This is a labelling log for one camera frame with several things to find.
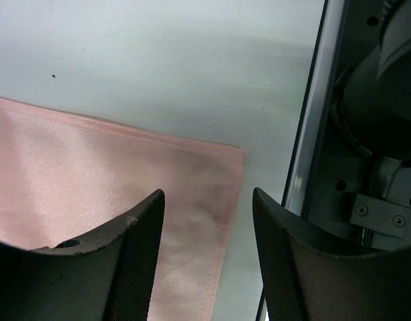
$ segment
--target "silver metal edge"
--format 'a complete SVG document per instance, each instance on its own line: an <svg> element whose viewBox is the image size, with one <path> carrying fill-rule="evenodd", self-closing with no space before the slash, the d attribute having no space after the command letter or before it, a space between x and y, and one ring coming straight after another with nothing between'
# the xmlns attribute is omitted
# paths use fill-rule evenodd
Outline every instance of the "silver metal edge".
<svg viewBox="0 0 411 321"><path fill-rule="evenodd" d="M327 96L344 6L345 0L328 0L327 8L325 13L323 13L325 16L321 37L317 44L315 65L313 66L305 114L303 122L299 125L299 142L297 150L293 151L295 157L291 176L287 178L289 182L286 189L285 208L298 216L301 215L303 208L307 180L311 170L313 152ZM269 321L266 301L263 302L259 321Z"/></svg>

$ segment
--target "folded cloth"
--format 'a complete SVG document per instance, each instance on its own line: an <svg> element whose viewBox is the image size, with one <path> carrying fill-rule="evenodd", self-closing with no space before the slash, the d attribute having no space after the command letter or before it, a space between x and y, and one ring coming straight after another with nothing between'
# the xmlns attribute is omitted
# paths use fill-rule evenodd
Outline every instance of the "folded cloth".
<svg viewBox="0 0 411 321"><path fill-rule="evenodd" d="M210 320L242 156L0 98L0 241L54 247L162 189L148 320Z"/></svg>

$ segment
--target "white tabletop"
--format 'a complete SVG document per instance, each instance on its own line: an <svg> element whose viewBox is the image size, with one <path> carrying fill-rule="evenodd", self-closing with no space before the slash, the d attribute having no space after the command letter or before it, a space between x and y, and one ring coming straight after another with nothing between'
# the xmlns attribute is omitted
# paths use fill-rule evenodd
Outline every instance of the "white tabletop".
<svg viewBox="0 0 411 321"><path fill-rule="evenodd" d="M0 0L0 96L246 151L213 320L252 321L323 0Z"/></svg>

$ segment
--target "fabric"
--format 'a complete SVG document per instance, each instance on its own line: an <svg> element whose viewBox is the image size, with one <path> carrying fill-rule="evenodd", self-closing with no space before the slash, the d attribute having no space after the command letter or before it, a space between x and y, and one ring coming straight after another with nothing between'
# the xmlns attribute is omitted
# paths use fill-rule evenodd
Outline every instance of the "fabric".
<svg viewBox="0 0 411 321"><path fill-rule="evenodd" d="M148 320L210 320L242 156L0 98L0 241L54 247L162 189Z"/></svg>

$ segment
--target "screw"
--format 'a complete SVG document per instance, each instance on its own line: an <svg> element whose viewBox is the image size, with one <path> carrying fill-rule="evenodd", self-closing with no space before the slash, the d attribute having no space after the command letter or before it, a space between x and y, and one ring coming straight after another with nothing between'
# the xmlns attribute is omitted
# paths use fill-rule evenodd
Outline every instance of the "screw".
<svg viewBox="0 0 411 321"><path fill-rule="evenodd" d="M359 216L365 216L367 215L368 208L365 205L359 204L355 207L355 213L357 213Z"/></svg>
<svg viewBox="0 0 411 321"><path fill-rule="evenodd" d="M406 220L403 216L397 215L392 219L392 223L395 227L403 227L406 224Z"/></svg>

